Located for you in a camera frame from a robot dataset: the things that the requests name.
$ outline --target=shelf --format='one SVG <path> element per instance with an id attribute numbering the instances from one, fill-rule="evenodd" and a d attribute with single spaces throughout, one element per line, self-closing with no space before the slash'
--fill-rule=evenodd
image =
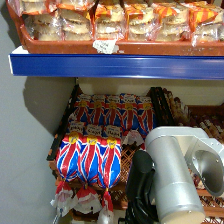
<path id="1" fill-rule="evenodd" d="M 29 54 L 19 47 L 9 62 L 15 76 L 224 80 L 224 56 Z"/>

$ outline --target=product label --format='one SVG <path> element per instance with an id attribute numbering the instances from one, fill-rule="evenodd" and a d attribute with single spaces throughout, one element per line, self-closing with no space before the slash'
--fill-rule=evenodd
<path id="1" fill-rule="evenodd" d="M 98 53 L 112 54 L 114 51 L 116 40 L 95 40 L 93 47 Z"/>

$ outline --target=union jack flag print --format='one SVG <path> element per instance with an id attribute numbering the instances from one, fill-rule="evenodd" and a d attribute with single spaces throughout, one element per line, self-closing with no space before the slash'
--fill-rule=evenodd
<path id="1" fill-rule="evenodd" d="M 105 125 L 121 126 L 120 96 L 106 95 L 104 114 Z"/>
<path id="2" fill-rule="evenodd" d="M 124 131 L 138 129 L 138 109 L 136 96 L 133 94 L 121 94 L 121 116 Z"/>
<path id="3" fill-rule="evenodd" d="M 76 121 L 88 122 L 89 120 L 89 104 L 91 96 L 80 94 L 74 105 L 74 116 Z"/>
<path id="4" fill-rule="evenodd" d="M 93 95 L 89 104 L 89 123 L 104 124 L 105 95 Z"/>
<path id="5" fill-rule="evenodd" d="M 156 127 L 156 116 L 150 97 L 137 97 L 139 132 L 142 136 Z"/>

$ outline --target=food display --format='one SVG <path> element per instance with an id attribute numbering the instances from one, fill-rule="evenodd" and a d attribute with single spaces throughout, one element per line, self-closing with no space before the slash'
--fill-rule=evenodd
<path id="1" fill-rule="evenodd" d="M 121 40 L 125 37 L 125 16 L 119 0 L 100 0 L 95 12 L 95 38 Z"/>
<path id="2" fill-rule="evenodd" d="M 158 16 L 156 41 L 179 41 L 190 39 L 188 8 L 178 3 L 153 3 L 152 8 Z"/>
<path id="3" fill-rule="evenodd" d="M 151 40 L 156 26 L 153 8 L 148 7 L 148 4 L 143 0 L 125 0 L 124 8 L 127 20 L 127 39 Z"/>

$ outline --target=snack package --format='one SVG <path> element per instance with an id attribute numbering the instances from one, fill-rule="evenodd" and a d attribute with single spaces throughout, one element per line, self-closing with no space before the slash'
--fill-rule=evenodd
<path id="1" fill-rule="evenodd" d="M 139 132 L 145 138 L 156 128 L 156 115 L 150 97 L 137 97 Z"/>
<path id="2" fill-rule="evenodd" d="M 153 3 L 151 7 L 159 18 L 160 27 L 156 41 L 178 41 L 190 39 L 188 8 L 178 3 Z"/>
<path id="3" fill-rule="evenodd" d="M 98 127 L 87 125 L 87 135 L 84 135 L 78 158 L 78 178 L 83 187 L 74 197 L 74 209 L 84 214 L 99 212 L 101 204 L 94 189 L 88 185 L 97 183 L 100 156 L 101 133 L 97 134 Z"/>
<path id="4" fill-rule="evenodd" d="M 92 39 L 92 18 L 88 11 L 61 9 L 64 40 L 88 41 Z"/>
<path id="5" fill-rule="evenodd" d="M 119 0 L 100 0 L 95 12 L 95 39 L 121 40 L 124 35 L 125 16 Z"/>
<path id="6" fill-rule="evenodd" d="M 95 0 L 57 0 L 60 9 L 87 11 L 95 5 Z"/>
<path id="7" fill-rule="evenodd" d="M 105 95 L 93 95 L 89 105 L 89 123 L 104 125 Z"/>
<path id="8" fill-rule="evenodd" d="M 113 224 L 113 204 L 108 189 L 120 179 L 121 147 L 120 138 L 103 138 L 100 146 L 98 185 L 105 188 L 102 199 L 103 209 L 98 217 L 98 224 Z"/>
<path id="9" fill-rule="evenodd" d="M 153 8 L 146 2 L 135 0 L 124 1 L 125 16 L 127 21 L 127 39 L 135 41 L 147 41 L 154 35 L 156 19 Z"/>
<path id="10" fill-rule="evenodd" d="M 104 138 L 113 137 L 113 138 L 121 138 L 122 136 L 122 128 L 116 127 L 113 125 L 107 125 L 103 128 L 103 135 Z"/>
<path id="11" fill-rule="evenodd" d="M 59 41 L 62 40 L 61 20 L 58 12 L 28 16 L 25 26 L 34 40 Z"/>
<path id="12" fill-rule="evenodd" d="M 18 16 L 51 13 L 57 8 L 55 0 L 9 0 L 8 3 Z"/>
<path id="13" fill-rule="evenodd" d="M 218 41 L 223 24 L 223 9 L 206 1 L 182 4 L 189 8 L 189 22 L 193 32 L 192 45 L 200 42 Z"/>
<path id="14" fill-rule="evenodd" d="M 138 108 L 136 96 L 134 94 L 122 93 L 121 98 L 121 117 L 123 131 L 137 130 L 138 123 Z"/>
<path id="15" fill-rule="evenodd" d="M 86 94 L 80 94 L 77 96 L 77 100 L 74 105 L 74 112 L 71 115 L 76 121 L 81 121 L 85 123 L 88 122 L 90 100 L 91 96 Z"/>
<path id="16" fill-rule="evenodd" d="M 105 125 L 121 126 L 121 103 L 120 96 L 106 95 L 105 99 Z"/>
<path id="17" fill-rule="evenodd" d="M 65 135 L 59 147 L 56 163 L 62 181 L 56 189 L 55 199 L 51 201 L 51 205 L 57 208 L 58 216 L 65 216 L 74 207 L 73 191 L 68 183 L 78 176 L 77 164 L 83 140 L 82 132 L 83 130 L 72 131 Z"/>

